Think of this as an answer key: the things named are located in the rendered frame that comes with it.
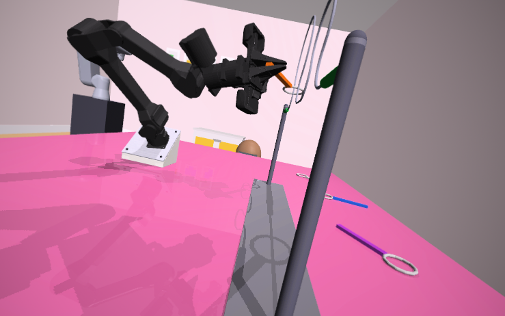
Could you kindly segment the purple handle with white loop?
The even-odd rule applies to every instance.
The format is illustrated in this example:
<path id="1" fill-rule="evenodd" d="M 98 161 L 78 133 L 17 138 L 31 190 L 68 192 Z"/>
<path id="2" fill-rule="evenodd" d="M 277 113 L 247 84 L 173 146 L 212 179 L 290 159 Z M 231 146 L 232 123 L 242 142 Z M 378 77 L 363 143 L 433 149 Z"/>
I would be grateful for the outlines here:
<path id="1" fill-rule="evenodd" d="M 336 224 L 336 228 L 340 229 L 341 231 L 343 231 L 344 233 L 346 233 L 347 235 L 355 238 L 356 240 L 358 240 L 359 242 L 361 242 L 363 245 L 365 245 L 366 247 L 370 248 L 372 251 L 376 252 L 377 254 L 379 254 L 380 256 L 383 257 L 383 260 L 392 268 L 394 268 L 395 270 L 397 271 L 400 271 L 404 274 L 410 274 L 410 275 L 416 275 L 418 274 L 418 269 L 415 265 L 413 265 L 411 262 L 409 262 L 408 260 L 404 259 L 404 258 L 401 258 L 399 256 L 396 256 L 394 254 L 388 254 L 387 252 L 385 252 L 384 250 L 380 249 L 379 247 L 375 246 L 374 244 L 370 243 L 369 241 L 367 241 L 367 239 L 363 238 L 362 236 L 358 235 L 357 233 L 354 233 L 353 231 L 349 230 L 348 228 L 346 228 L 345 226 L 341 225 L 341 224 Z M 399 267 L 396 267 L 395 265 L 391 264 L 387 259 L 386 257 L 392 257 L 392 258 L 395 258 L 395 259 L 398 259 L 400 261 L 403 261 L 405 262 L 406 264 L 410 265 L 414 271 L 413 272 L 410 272 L 410 271 L 407 271 L 407 270 L 404 270 L 404 269 L 401 269 Z"/>

